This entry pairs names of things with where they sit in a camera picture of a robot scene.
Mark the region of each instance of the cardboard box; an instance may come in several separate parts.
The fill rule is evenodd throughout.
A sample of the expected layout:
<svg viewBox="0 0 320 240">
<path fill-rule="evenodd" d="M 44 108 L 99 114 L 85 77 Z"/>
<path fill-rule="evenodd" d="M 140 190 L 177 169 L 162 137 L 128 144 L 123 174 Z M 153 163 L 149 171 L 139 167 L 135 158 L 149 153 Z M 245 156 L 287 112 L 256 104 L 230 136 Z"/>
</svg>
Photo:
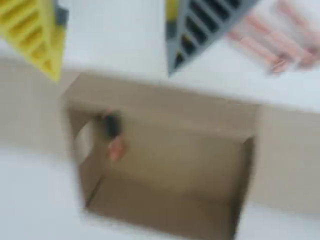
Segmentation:
<svg viewBox="0 0 320 240">
<path fill-rule="evenodd" d="M 257 105 L 82 74 L 67 113 L 85 207 L 192 239 L 233 238 L 252 167 Z M 121 114 L 128 148 L 108 160 L 97 116 Z M 78 142 L 90 128 L 86 156 Z"/>
</svg>

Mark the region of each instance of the black object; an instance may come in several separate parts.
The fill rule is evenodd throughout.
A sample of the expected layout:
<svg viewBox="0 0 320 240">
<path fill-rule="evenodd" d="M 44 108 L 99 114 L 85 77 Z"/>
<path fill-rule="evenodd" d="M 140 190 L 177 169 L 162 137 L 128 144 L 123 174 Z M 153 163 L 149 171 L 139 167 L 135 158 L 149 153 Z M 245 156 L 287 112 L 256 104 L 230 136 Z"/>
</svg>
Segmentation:
<svg viewBox="0 0 320 240">
<path fill-rule="evenodd" d="M 111 112 L 110 114 L 103 116 L 102 121 L 105 134 L 109 138 L 114 139 L 121 134 L 121 118 L 118 113 Z"/>
</svg>

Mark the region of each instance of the small object inside box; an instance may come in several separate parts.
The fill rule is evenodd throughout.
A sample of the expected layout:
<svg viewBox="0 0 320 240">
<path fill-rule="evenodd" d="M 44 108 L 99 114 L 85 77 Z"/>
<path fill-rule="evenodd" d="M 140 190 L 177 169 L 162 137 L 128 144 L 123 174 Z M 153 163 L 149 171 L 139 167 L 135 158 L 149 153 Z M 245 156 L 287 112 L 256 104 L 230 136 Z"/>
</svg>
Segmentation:
<svg viewBox="0 0 320 240">
<path fill-rule="evenodd" d="M 108 159 L 112 162 L 120 160 L 125 154 L 125 141 L 122 135 L 121 117 L 117 112 L 109 112 L 102 116 L 108 144 Z"/>
</svg>

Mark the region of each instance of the pink object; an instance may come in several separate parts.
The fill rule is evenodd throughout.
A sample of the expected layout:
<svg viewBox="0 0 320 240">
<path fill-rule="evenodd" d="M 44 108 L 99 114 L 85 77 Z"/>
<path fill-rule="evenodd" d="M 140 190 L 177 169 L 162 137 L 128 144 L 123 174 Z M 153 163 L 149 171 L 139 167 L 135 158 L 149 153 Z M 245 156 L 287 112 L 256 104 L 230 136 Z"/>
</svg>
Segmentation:
<svg viewBox="0 0 320 240">
<path fill-rule="evenodd" d="M 309 51 L 305 50 L 283 33 L 274 31 L 258 17 L 251 15 L 246 17 L 245 20 L 249 25 L 254 27 L 258 33 L 262 34 L 268 42 L 288 56 L 303 61 L 309 60 L 312 57 L 312 54 Z"/>
<path fill-rule="evenodd" d="M 313 46 L 308 49 L 311 56 L 304 58 L 300 64 L 302 68 L 313 67 L 320 61 L 320 35 L 318 32 L 312 31 L 310 24 L 304 16 L 299 14 L 295 8 L 287 0 L 279 0 L 277 9 L 286 15 L 300 32 L 308 38 Z"/>
<path fill-rule="evenodd" d="M 260 57 L 268 66 L 271 66 L 273 73 L 283 73 L 288 69 L 289 61 L 285 54 L 276 55 L 254 38 L 244 36 L 236 31 L 229 32 L 227 36 L 233 41 L 238 42 L 243 48 Z"/>
</svg>

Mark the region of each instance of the orange object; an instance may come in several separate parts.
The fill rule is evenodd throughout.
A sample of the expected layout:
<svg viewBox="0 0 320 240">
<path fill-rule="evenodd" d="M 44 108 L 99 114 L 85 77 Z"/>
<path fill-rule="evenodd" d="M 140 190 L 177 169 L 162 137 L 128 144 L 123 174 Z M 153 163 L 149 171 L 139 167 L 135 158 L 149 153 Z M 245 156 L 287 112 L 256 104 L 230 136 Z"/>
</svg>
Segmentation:
<svg viewBox="0 0 320 240">
<path fill-rule="evenodd" d="M 261 43 L 250 36 L 244 36 L 236 31 L 231 31 L 227 35 L 233 41 L 238 42 L 243 48 L 260 57 L 263 62 L 271 67 L 273 73 L 283 73 L 289 67 L 289 58 L 285 54 L 276 55 Z"/>
</svg>

